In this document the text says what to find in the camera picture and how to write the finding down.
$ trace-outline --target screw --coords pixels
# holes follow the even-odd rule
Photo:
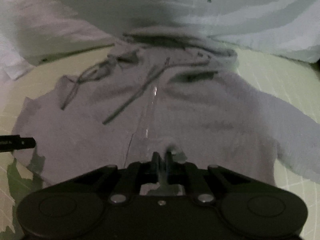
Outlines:
[[[202,203],[209,203],[214,200],[214,196],[210,194],[201,194],[198,196],[198,200]]]
[[[126,196],[122,195],[122,194],[115,194],[115,195],[110,197],[110,201],[115,203],[115,204],[123,203],[126,200],[127,200]]]
[[[209,165],[209,168],[212,168],[212,169],[216,169],[218,167],[219,167],[218,165]]]
[[[159,206],[164,206],[167,202],[165,200],[159,200],[158,205]]]

